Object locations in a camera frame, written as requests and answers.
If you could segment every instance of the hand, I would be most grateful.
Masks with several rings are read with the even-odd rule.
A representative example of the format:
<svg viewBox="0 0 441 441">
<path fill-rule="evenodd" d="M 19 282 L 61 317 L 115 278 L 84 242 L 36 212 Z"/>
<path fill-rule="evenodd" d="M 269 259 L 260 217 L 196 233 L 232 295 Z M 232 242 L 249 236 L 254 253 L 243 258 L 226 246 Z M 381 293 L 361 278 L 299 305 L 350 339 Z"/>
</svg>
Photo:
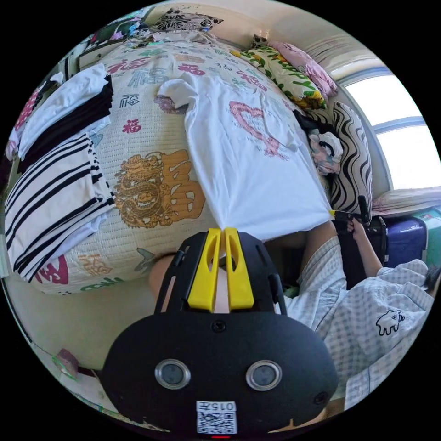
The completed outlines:
<svg viewBox="0 0 441 441">
<path fill-rule="evenodd" d="M 352 232 L 352 237 L 356 241 L 359 241 L 361 238 L 366 237 L 364 226 L 355 218 L 348 221 L 348 231 Z"/>
</svg>

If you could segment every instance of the white wall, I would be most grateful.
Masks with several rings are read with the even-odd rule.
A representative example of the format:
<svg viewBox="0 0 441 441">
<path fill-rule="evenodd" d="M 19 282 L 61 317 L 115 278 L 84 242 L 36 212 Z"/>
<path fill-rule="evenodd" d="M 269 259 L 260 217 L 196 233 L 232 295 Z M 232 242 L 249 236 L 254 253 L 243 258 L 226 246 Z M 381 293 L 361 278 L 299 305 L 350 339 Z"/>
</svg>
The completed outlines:
<svg viewBox="0 0 441 441">
<path fill-rule="evenodd" d="M 171 0 L 158 4 L 173 3 L 182 3 L 182 1 Z M 190 0 L 185 3 L 217 6 L 240 12 L 265 23 L 267 36 L 272 40 L 286 41 L 301 49 L 322 38 L 346 34 L 320 17 L 273 0 Z"/>
</svg>

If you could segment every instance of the bed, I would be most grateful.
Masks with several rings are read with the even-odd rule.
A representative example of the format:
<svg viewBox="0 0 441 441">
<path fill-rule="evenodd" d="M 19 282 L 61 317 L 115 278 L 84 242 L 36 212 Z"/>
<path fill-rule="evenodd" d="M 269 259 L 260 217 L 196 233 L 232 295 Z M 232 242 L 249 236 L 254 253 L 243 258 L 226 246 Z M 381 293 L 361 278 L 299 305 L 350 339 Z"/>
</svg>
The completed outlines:
<svg viewBox="0 0 441 441">
<path fill-rule="evenodd" d="M 163 82 L 183 72 L 217 75 L 239 88 L 264 88 L 281 106 L 297 108 L 262 72 L 232 55 L 246 43 L 242 34 L 236 39 L 242 44 L 209 34 L 207 39 L 145 47 L 128 41 L 101 59 L 112 75 L 112 123 L 92 140 L 118 195 L 117 209 L 99 232 L 37 273 L 31 282 L 37 290 L 73 294 L 137 279 L 185 238 L 217 226 L 189 159 L 186 108 L 175 109 L 169 98 L 156 96 Z M 308 145 L 300 126 L 296 131 Z M 329 183 L 319 179 L 329 199 Z"/>
</svg>

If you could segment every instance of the window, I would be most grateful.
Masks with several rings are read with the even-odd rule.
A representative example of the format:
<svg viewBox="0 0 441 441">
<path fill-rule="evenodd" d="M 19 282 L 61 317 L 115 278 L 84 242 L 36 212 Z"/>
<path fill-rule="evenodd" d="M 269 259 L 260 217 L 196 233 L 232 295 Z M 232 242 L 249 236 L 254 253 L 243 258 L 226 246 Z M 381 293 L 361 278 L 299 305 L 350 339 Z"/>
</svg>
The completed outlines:
<svg viewBox="0 0 441 441">
<path fill-rule="evenodd" d="M 441 161 L 417 105 L 390 71 L 372 69 L 341 83 L 369 120 L 393 189 L 441 186 Z"/>
</svg>

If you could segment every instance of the colorful pillowcase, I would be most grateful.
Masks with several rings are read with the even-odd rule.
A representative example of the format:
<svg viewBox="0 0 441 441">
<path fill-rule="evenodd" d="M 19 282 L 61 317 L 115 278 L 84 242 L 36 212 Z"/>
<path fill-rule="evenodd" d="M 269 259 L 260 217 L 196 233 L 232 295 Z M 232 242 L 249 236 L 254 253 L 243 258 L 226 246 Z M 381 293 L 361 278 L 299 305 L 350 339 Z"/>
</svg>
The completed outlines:
<svg viewBox="0 0 441 441">
<path fill-rule="evenodd" d="M 172 31 L 178 29 L 200 31 L 213 29 L 217 24 L 222 23 L 220 18 L 204 14 L 189 14 L 180 9 L 169 9 L 152 26 L 154 31 Z"/>
<path fill-rule="evenodd" d="M 272 47 L 264 46 L 249 51 L 232 51 L 231 53 L 248 61 L 272 79 L 280 90 L 300 108 L 326 108 L 326 102 L 322 94 L 311 79 L 291 66 Z"/>
<path fill-rule="evenodd" d="M 298 71 L 307 75 L 314 81 L 315 85 L 325 100 L 330 96 L 336 96 L 338 87 L 328 73 L 306 52 L 289 43 L 271 41 L 268 44 L 280 54 Z"/>
<path fill-rule="evenodd" d="M 334 175 L 331 206 L 334 210 L 360 213 L 358 196 L 366 197 L 372 210 L 372 165 L 368 141 L 358 115 L 347 105 L 335 101 L 334 126 L 343 147 L 340 173 Z"/>
<path fill-rule="evenodd" d="M 258 47 L 263 47 L 263 46 L 268 46 L 268 39 L 254 34 L 253 43 L 251 44 L 251 49 L 257 49 Z"/>
</svg>

